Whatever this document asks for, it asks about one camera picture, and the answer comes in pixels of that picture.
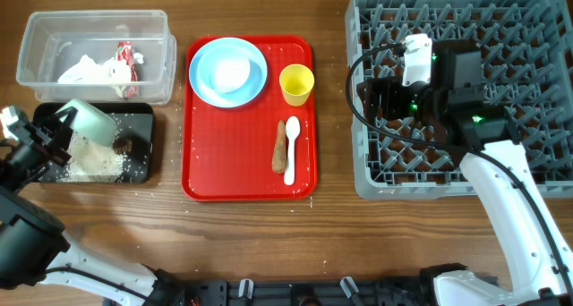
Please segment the white rice pile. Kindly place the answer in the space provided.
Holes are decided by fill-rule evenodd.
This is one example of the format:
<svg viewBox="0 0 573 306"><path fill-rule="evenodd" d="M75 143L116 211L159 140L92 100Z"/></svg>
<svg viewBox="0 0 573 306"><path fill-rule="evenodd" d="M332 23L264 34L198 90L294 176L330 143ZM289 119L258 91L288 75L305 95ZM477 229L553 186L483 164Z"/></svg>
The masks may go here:
<svg viewBox="0 0 573 306"><path fill-rule="evenodd" d="M71 156L57 178L62 183L113 183L124 170L125 155L75 132L67 150Z"/></svg>

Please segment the red snack wrapper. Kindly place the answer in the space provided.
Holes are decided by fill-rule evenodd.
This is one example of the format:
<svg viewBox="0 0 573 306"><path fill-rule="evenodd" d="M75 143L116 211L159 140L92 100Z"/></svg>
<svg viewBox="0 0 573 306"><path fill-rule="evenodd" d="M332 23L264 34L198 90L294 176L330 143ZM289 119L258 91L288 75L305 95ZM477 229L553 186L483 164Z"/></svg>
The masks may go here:
<svg viewBox="0 0 573 306"><path fill-rule="evenodd" d="M118 96L123 99L137 97L139 95L139 88L133 86L132 82L137 82L138 76L135 69L132 43L130 41L120 41L118 43L115 59L117 65L114 74L118 81L122 83L122 86L120 86L117 91Z"/></svg>

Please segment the crumpled white tissue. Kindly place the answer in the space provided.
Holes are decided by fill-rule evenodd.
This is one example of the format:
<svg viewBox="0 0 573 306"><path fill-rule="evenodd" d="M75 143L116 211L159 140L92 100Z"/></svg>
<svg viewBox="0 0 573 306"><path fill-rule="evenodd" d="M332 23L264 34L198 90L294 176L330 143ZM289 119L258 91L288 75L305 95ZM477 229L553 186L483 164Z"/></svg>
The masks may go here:
<svg viewBox="0 0 573 306"><path fill-rule="evenodd" d="M140 53L134 54L135 64L144 64L144 56ZM117 61L115 55L102 64L96 63L88 55L83 55L81 60L65 71L57 80L61 84L106 84L113 83L113 89L116 95L118 88L118 79L115 77L114 70Z"/></svg>

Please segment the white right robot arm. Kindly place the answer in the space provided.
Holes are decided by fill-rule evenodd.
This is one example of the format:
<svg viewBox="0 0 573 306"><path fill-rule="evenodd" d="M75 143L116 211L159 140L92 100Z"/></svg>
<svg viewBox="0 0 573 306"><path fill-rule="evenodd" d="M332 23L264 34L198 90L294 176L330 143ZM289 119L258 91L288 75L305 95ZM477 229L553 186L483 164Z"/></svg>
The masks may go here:
<svg viewBox="0 0 573 306"><path fill-rule="evenodd" d="M572 251L538 191L515 122L504 106L484 99L477 45L415 34L394 49L405 61L402 76L366 81L358 119L373 129L377 117L413 117L433 128L433 148L461 155L460 170L487 213L512 283L507 291L462 266L429 268L429 303L571 304Z"/></svg>

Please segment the brown food scrap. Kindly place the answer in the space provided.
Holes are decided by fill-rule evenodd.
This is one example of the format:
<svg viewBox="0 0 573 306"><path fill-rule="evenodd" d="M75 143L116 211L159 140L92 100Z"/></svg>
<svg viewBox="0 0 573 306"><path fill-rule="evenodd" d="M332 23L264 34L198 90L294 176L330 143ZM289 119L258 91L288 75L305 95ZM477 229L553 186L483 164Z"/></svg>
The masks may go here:
<svg viewBox="0 0 573 306"><path fill-rule="evenodd" d="M133 141L127 138L118 139L114 142L112 149L117 155L129 155L133 150Z"/></svg>

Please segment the black waste tray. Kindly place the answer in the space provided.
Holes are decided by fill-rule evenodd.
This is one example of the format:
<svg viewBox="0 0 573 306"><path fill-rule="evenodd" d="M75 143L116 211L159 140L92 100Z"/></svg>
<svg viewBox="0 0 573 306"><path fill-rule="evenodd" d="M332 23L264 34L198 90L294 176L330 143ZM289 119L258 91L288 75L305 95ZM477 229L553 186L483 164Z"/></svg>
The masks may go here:
<svg viewBox="0 0 573 306"><path fill-rule="evenodd" d="M155 130L155 116L151 106L145 103L96 103L94 107L115 121L115 141L123 138L133 141L132 152L125 155L124 170L114 183L145 183L149 179ZM65 166L51 165L39 181L62 183L57 178Z"/></svg>

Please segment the brown food stick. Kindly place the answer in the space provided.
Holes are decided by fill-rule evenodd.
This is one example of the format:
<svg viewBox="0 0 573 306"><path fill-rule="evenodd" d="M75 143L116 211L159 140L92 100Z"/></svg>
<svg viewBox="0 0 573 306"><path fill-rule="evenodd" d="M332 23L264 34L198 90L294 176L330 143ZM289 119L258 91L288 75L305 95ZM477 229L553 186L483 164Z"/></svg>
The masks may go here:
<svg viewBox="0 0 573 306"><path fill-rule="evenodd" d="M272 156L272 171L276 174L283 174L287 170L287 135L286 124L280 120L278 122L277 137L275 140Z"/></svg>

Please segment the yellow plastic cup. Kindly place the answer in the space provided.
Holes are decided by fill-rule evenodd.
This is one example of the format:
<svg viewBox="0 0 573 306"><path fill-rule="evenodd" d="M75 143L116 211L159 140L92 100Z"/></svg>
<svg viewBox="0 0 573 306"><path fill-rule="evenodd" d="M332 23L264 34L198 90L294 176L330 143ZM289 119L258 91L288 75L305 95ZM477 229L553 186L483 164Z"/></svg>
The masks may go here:
<svg viewBox="0 0 573 306"><path fill-rule="evenodd" d="M312 70L302 64L290 64L279 75L279 85L284 100L290 106L302 106L314 87Z"/></svg>

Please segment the green bowl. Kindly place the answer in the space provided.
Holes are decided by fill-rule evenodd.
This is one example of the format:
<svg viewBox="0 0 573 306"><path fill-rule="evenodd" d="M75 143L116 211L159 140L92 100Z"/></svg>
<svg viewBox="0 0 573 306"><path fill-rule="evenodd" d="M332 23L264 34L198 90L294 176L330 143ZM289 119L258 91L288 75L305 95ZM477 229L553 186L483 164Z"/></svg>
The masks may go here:
<svg viewBox="0 0 573 306"><path fill-rule="evenodd" d="M71 125L73 131L101 146L113 145L117 125L110 116L80 99L69 101L56 112L69 106L77 109L77 115Z"/></svg>

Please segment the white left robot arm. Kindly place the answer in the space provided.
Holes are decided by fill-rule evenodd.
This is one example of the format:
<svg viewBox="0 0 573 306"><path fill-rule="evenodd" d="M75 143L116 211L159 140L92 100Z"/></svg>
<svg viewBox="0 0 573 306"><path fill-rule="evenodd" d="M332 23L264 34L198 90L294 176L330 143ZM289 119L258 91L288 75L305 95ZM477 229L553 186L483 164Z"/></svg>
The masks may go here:
<svg viewBox="0 0 573 306"><path fill-rule="evenodd" d="M74 99L35 122L18 106L1 112L1 286L65 285L103 297L106 305L184 305L185 289L162 269L97 254L77 243L52 214L20 191L52 164L64 166L74 132L100 145L115 138L115 121Z"/></svg>

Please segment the clear plastic bin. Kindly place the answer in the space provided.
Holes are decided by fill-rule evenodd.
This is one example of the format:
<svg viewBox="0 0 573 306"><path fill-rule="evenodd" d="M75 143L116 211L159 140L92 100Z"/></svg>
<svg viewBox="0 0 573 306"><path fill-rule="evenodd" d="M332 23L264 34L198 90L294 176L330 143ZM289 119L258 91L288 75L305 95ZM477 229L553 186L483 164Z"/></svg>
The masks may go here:
<svg viewBox="0 0 573 306"><path fill-rule="evenodd" d="M120 41L140 53L133 86L139 96L123 99L113 83L61 84L58 78L83 55L102 64L113 57ZM165 105L171 98L176 71L176 39L162 10L88 10L36 12L21 42L16 80L32 89L41 102L145 102Z"/></svg>

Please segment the light blue plate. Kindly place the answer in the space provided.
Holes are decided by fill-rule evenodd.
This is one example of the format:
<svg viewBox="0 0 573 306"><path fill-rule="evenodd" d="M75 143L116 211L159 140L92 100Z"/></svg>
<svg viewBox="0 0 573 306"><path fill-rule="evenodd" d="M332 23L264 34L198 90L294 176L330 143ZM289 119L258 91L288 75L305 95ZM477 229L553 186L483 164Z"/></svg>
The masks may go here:
<svg viewBox="0 0 573 306"><path fill-rule="evenodd" d="M251 71L246 83L228 93L216 92L211 84L214 63L222 58L244 57L250 61ZM216 38L208 42L192 57L189 80L193 92L209 105L234 108L246 105L263 90L268 77L267 61L253 43L242 38Z"/></svg>

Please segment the white plastic spoon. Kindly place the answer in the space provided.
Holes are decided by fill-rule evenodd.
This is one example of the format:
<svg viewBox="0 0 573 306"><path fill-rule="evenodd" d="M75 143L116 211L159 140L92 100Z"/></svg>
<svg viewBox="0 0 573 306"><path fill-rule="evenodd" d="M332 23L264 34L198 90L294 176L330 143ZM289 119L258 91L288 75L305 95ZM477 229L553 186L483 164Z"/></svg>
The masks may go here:
<svg viewBox="0 0 573 306"><path fill-rule="evenodd" d="M287 168L284 174L285 185L293 185L295 182L295 141L301 131L301 126L296 116L291 116L286 121L287 144Z"/></svg>

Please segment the light blue bowl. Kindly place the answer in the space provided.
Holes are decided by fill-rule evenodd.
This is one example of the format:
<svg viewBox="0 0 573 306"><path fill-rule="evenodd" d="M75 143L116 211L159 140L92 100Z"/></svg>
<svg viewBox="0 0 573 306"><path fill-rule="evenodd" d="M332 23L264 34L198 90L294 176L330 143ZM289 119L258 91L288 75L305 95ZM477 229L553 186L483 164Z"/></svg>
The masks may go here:
<svg viewBox="0 0 573 306"><path fill-rule="evenodd" d="M222 58L214 63L211 84L218 93L228 93L242 87L250 76L250 61L244 57Z"/></svg>

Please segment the red plastic tray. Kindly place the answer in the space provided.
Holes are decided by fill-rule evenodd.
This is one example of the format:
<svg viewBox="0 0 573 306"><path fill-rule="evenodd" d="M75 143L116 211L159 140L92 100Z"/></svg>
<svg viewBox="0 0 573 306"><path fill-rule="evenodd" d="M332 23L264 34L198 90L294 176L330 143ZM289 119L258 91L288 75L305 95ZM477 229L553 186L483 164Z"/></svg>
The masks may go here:
<svg viewBox="0 0 573 306"><path fill-rule="evenodd" d="M196 80L185 87L181 184L200 202L297 200L310 195L318 182L314 100L290 106L278 77L290 64L313 67L312 48L298 36L249 36L265 57L265 86L250 102L236 108L217 108L195 92ZM295 181L284 182L273 172L278 123L298 118L295 141Z"/></svg>

